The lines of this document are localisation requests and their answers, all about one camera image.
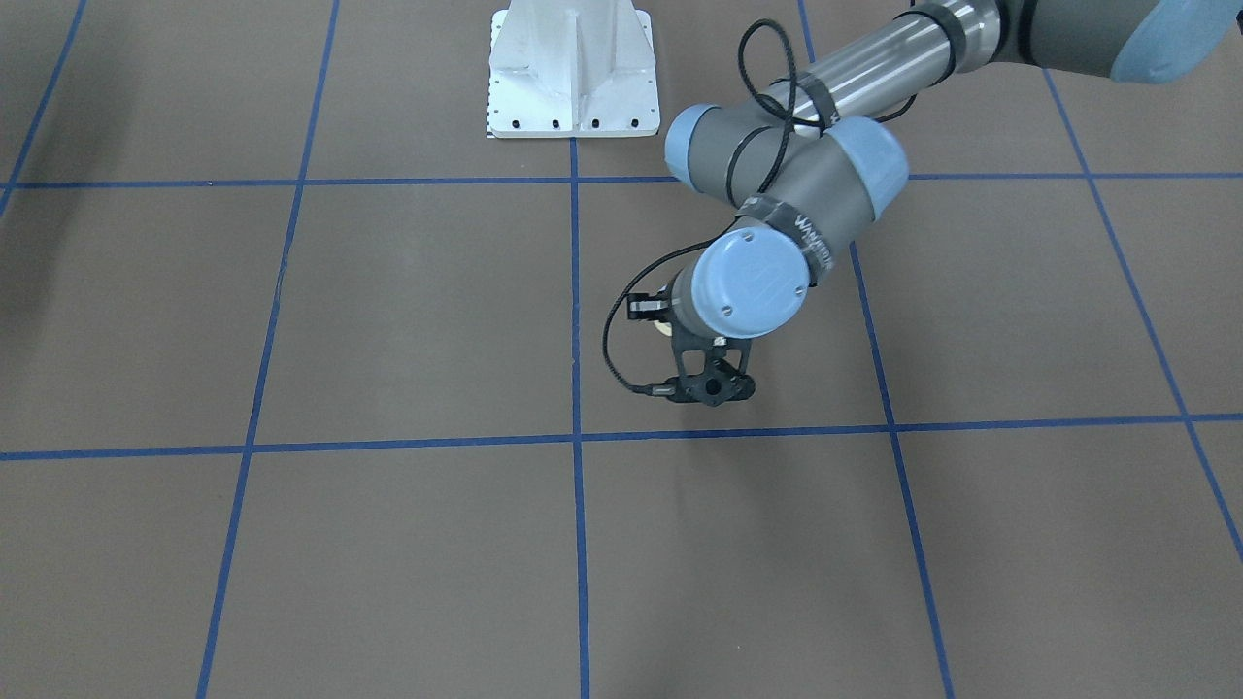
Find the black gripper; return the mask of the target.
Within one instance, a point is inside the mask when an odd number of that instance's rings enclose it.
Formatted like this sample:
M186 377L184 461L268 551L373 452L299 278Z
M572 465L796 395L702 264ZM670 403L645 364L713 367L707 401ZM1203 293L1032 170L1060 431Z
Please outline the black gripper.
M653 322L665 336L676 336L681 326L670 286L659 287L656 295L626 295L626 318Z

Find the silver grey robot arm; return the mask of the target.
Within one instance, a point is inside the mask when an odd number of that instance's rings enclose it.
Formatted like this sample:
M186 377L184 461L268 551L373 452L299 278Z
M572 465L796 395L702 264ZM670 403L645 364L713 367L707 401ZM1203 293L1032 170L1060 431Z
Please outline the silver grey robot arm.
M735 221L665 289L628 287L617 307L672 333L768 335L907 183L883 126L897 106L994 62L1172 83L1239 14L1238 1L924 1L746 104L689 107L669 128L667 168Z

